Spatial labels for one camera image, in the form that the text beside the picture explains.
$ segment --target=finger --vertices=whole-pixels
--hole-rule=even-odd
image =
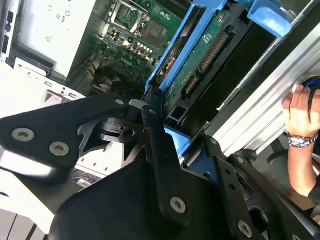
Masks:
[[[297,109],[298,103],[299,103],[299,98],[300,98],[300,95],[302,94],[303,91],[304,91],[304,86],[298,85],[296,87],[296,90],[295,90],[295,92],[293,94],[293,97],[292,97],[290,110],[296,110]]]
[[[320,89],[315,91],[310,111],[311,124],[316,128],[320,127]]]
[[[300,112],[306,113],[306,115],[308,115],[308,105],[309,105],[310,94],[311,94],[311,89],[309,87],[306,87],[303,90],[303,92],[300,94],[299,102],[296,107]]]
[[[293,94],[288,96],[283,104],[283,113],[284,113],[286,122],[290,121],[290,105],[291,105],[292,97],[293,97]]]

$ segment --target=silver screw head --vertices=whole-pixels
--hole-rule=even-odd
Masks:
[[[157,112],[155,110],[151,109],[151,108],[149,109],[149,112],[154,114],[154,115],[157,115]]]
[[[50,152],[58,157],[64,157],[70,152],[69,146],[62,141],[55,141],[49,147]]]
[[[20,127],[13,130],[11,136],[17,141],[29,142],[35,138],[35,133],[29,128]]]
[[[217,141],[212,137],[210,138],[210,141],[213,143],[213,144],[217,144]]]
[[[252,230],[251,230],[250,226],[248,225],[248,223],[240,220],[240,221],[238,221],[238,228],[247,238],[249,238],[249,239],[252,238]]]
[[[238,162],[241,163],[241,164],[244,164],[244,163],[245,163],[245,161],[244,161],[241,157],[239,157],[239,156],[238,156],[236,159],[237,159]]]
[[[292,239],[293,239],[293,240],[300,240],[300,238],[299,238],[297,235],[295,235],[295,234],[292,234]]]
[[[173,196],[170,199],[170,205],[178,214],[184,214],[187,210],[185,202],[178,196]]]
[[[124,103],[122,100],[120,100],[120,99],[116,99],[115,102],[116,102],[117,104],[119,104],[119,105],[124,105],[124,104],[125,104],[125,103]]]

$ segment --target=aluminum frame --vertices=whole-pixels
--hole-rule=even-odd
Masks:
[[[261,153],[285,131],[283,103],[295,86],[320,74],[320,24],[217,131],[208,135],[226,156],[241,149]]]

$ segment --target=blue plastic bracket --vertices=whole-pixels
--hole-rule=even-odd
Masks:
[[[291,21],[287,14],[281,10],[278,0],[236,0],[239,4],[250,8],[248,19],[276,36],[283,38],[291,28]]]
[[[224,8],[224,6],[226,5],[227,1],[228,0],[210,0],[210,1],[207,1],[207,0],[194,0],[193,1],[193,4],[191,5],[191,7],[189,8],[188,12],[186,13],[186,15],[185,15],[180,27],[176,31],[176,33],[175,33],[170,45],[168,46],[168,48],[164,52],[164,54],[163,54],[161,60],[159,61],[157,67],[154,69],[153,73],[150,75],[148,81],[146,82],[145,91],[147,91],[147,89],[149,88],[151,79],[159,71],[159,68],[162,66],[162,64],[164,63],[165,59],[167,58],[167,56],[168,56],[168,54],[170,52],[170,49],[173,47],[174,43],[176,42],[176,40],[180,36],[180,33],[184,29],[184,27],[185,27],[185,25],[187,23],[187,20],[190,17],[190,15],[191,15],[192,11],[194,10],[194,8],[195,7],[203,7],[203,8],[206,8],[206,10],[205,10],[202,18],[200,19],[199,23],[195,27],[193,33],[191,34],[189,40],[185,44],[185,46],[184,46],[182,52],[180,53],[179,57],[177,58],[176,62],[172,66],[172,69],[168,73],[168,76],[162,82],[162,84],[160,86],[160,89],[162,90],[162,94],[164,94],[167,91],[167,89],[170,86],[170,84],[172,83],[173,79],[175,79],[175,77],[177,76],[179,70],[181,69],[181,67],[183,66],[183,64],[187,60],[188,56],[190,55],[190,53],[192,52],[192,50],[196,46],[196,44],[199,41],[199,39],[201,38],[202,34],[205,32],[208,24],[210,23],[211,19],[213,18],[214,14],[215,14],[215,12],[217,10],[222,10]]]
[[[176,153],[180,158],[190,146],[191,138],[167,125],[164,125],[164,131],[172,136]]]
[[[166,93],[171,83],[174,81],[177,74],[179,73],[180,69],[185,64],[190,53],[192,52],[192,50],[200,40],[203,33],[205,32],[215,12],[218,10],[221,11],[226,5],[227,1],[228,0],[194,0],[193,1],[193,4],[191,5],[187,14],[185,15],[171,43],[169,44],[168,48],[164,52],[158,65],[156,66],[156,68],[150,75],[149,79],[147,80],[145,84],[145,91],[148,90],[151,80],[157,74],[160,67],[164,64],[165,59],[167,58],[174,43],[179,38],[180,33],[184,29],[188,21],[188,18],[191,16],[191,13],[193,12],[194,8],[203,7],[206,9],[200,21],[198,22],[197,26],[195,27],[193,33],[191,34],[190,38],[185,44],[183,50],[178,56],[176,62],[172,66],[167,77],[164,79],[164,81],[160,85],[160,89],[162,90],[162,95]],[[283,38],[291,30],[292,28],[291,21],[289,20],[286,13],[281,10],[281,5],[278,0],[236,0],[236,1],[239,4],[243,4],[248,8],[250,8],[250,11],[247,17],[251,21],[260,25],[261,27],[269,31],[271,34],[273,34],[277,38]],[[191,144],[190,137],[182,134],[181,132],[169,126],[165,125],[164,128],[166,133],[172,135],[173,141],[176,147],[176,151],[178,153],[178,156],[180,157],[185,152],[185,150],[187,150],[187,148],[190,146]]]

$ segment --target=motherboard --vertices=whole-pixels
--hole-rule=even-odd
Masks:
[[[146,82],[182,19],[156,0],[118,0],[112,6],[93,54],[94,65],[110,67],[128,81]]]
[[[201,40],[195,46],[183,68],[165,93],[163,98],[164,110],[170,106],[175,97],[180,97],[181,94],[184,97],[188,97],[192,93],[193,88],[200,80],[195,72],[198,71],[199,74],[202,74],[228,39],[228,34],[225,32],[220,34],[220,32],[229,16],[230,13],[228,11],[222,10],[208,26]]]

